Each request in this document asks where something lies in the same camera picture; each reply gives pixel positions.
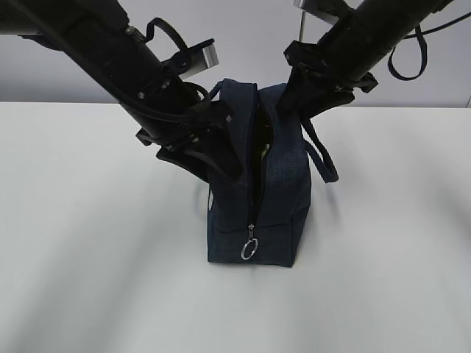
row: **bag handle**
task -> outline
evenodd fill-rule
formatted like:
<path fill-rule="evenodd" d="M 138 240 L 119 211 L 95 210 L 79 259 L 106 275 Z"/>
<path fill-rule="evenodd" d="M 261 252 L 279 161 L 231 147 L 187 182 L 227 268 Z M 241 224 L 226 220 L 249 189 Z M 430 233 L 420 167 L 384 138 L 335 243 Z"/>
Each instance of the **bag handle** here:
<path fill-rule="evenodd" d="M 306 150 L 308 151 L 309 156 L 311 156 L 311 159 L 314 162 L 314 165 L 316 166 L 317 170 L 319 171 L 321 178 L 327 184 L 331 182 L 338 182 L 339 173 L 337 172 L 337 169 L 333 164 L 329 152 L 317 136 L 316 130 L 314 129 L 314 126 L 312 125 L 311 121 L 304 120 L 301 124 L 302 127 L 304 127 L 304 130 L 308 133 L 311 140 L 314 142 L 314 145 L 317 147 L 319 152 L 321 152 L 322 158 L 319 156 L 316 149 L 308 141 L 305 140 Z"/>

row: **cable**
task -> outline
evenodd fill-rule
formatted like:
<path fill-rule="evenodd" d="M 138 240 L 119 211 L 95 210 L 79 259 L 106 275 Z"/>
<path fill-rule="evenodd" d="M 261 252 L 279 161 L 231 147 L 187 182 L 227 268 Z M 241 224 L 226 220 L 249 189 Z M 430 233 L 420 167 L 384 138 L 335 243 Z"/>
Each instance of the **cable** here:
<path fill-rule="evenodd" d="M 446 28 L 448 28 L 448 27 L 453 26 L 454 24 L 457 24 L 458 22 L 464 21 L 464 20 L 466 20 L 466 19 L 469 18 L 469 17 L 471 17 L 471 13 L 467 13 L 466 15 L 463 15 L 463 16 L 461 16 L 461 17 L 458 17 L 457 19 L 455 19 L 455 20 L 453 20 L 453 21 L 450 21 L 450 22 L 448 22 L 447 24 L 442 24 L 441 26 L 438 26 L 438 27 L 429 29 L 428 31 L 422 32 L 422 35 L 430 35 L 430 34 L 432 34 L 432 33 L 441 31 L 441 30 L 443 30 L 443 29 L 446 29 Z M 412 38 L 417 38 L 417 35 L 408 35 L 408 36 L 407 36 L 406 38 L 404 38 L 404 39 L 412 39 Z"/>
<path fill-rule="evenodd" d="M 391 73 L 391 75 L 394 76 L 396 79 L 400 79 L 401 81 L 414 81 L 415 79 L 418 79 L 419 77 L 421 77 L 423 75 L 423 73 L 425 72 L 425 69 L 427 68 L 427 64 L 428 64 L 428 47 L 427 47 L 427 41 L 425 40 L 424 36 L 425 35 L 430 35 L 432 33 L 435 33 L 435 32 L 441 31 L 443 29 L 446 29 L 448 27 L 451 27 L 454 24 L 457 24 L 458 22 L 464 21 L 469 17 L 471 17 L 471 13 L 467 13 L 466 15 L 458 17 L 457 19 L 455 19 L 453 21 L 450 21 L 447 24 L 442 24 L 441 26 L 429 29 L 428 31 L 425 31 L 425 32 L 422 32 L 422 30 L 420 29 L 420 25 L 417 26 L 417 28 L 415 29 L 415 35 L 408 35 L 404 39 L 417 38 L 417 40 L 419 41 L 419 47 L 420 47 L 420 51 L 422 53 L 422 64 L 420 66 L 419 74 L 417 74 L 416 76 L 413 76 L 413 77 L 405 77 L 405 76 L 399 74 L 399 72 L 397 72 L 397 70 L 394 66 L 394 63 L 392 62 L 392 58 L 394 56 L 394 53 L 396 52 L 396 47 L 394 47 L 394 49 L 392 50 L 391 55 L 389 56 L 389 61 L 388 61 L 388 69 L 389 69 L 389 72 Z"/>

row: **handbag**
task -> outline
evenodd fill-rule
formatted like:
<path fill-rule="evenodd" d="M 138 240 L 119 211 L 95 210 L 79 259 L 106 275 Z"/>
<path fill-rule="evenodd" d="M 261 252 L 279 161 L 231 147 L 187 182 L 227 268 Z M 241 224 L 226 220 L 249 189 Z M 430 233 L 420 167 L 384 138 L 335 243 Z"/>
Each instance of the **handbag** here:
<path fill-rule="evenodd" d="M 233 111 L 229 136 L 244 172 L 232 181 L 208 169 L 208 261 L 292 267 L 311 206 L 308 156 L 326 183 L 339 175 L 311 121 L 280 117 L 286 85 L 258 90 L 225 79 L 211 91 Z M 305 140 L 302 126 L 316 149 Z"/>

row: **metal ring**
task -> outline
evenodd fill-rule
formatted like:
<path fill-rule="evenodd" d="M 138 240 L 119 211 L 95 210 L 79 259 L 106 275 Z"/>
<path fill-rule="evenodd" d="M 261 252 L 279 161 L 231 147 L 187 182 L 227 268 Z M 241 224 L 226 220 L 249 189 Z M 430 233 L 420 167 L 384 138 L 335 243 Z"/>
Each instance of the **metal ring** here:
<path fill-rule="evenodd" d="M 253 248 L 252 253 L 250 254 L 250 256 L 247 257 L 247 256 L 245 256 L 245 251 L 247 250 L 247 247 L 252 243 L 255 244 L 255 247 Z M 242 248 L 242 253 L 241 253 L 242 260 L 244 260 L 244 261 L 250 260 L 253 257 L 253 255 L 255 255 L 255 253 L 257 252 L 257 249 L 258 249 L 258 239 L 251 239 L 251 240 L 247 241 L 247 243 Z"/>

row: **zipper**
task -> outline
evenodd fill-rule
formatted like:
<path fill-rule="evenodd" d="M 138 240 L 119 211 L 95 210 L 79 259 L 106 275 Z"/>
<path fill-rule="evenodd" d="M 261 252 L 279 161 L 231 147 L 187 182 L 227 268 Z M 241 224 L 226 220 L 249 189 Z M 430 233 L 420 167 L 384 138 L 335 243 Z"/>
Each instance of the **zipper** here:
<path fill-rule="evenodd" d="M 256 185 L 258 189 L 258 195 L 255 195 L 254 188 L 254 172 L 252 170 L 252 163 L 254 156 L 252 155 L 253 150 L 253 141 L 255 138 L 254 126 L 256 125 L 257 119 L 264 117 L 267 120 L 267 123 L 272 124 L 269 118 L 269 114 L 266 111 L 266 108 L 263 105 L 263 102 L 258 99 L 258 90 L 256 89 L 254 95 L 254 111 L 250 118 L 249 123 L 249 134 L 247 136 L 247 153 L 246 153 L 246 166 L 247 166 L 247 229 L 248 229 L 248 241 L 245 243 L 242 248 L 241 257 L 242 260 L 250 260 L 258 250 L 258 239 L 255 238 L 255 228 L 258 219 L 258 213 L 260 212 L 261 205 L 263 202 L 263 197 L 265 194 L 265 181 L 266 181 L 266 166 L 269 153 L 273 145 L 273 129 L 271 128 L 271 136 L 269 141 L 269 148 L 267 150 L 263 149 L 261 155 L 256 155 L 256 158 L 261 158 L 260 161 L 260 178 L 256 180 L 258 183 Z M 247 248 L 253 246 L 253 250 L 250 255 L 247 256 Z"/>

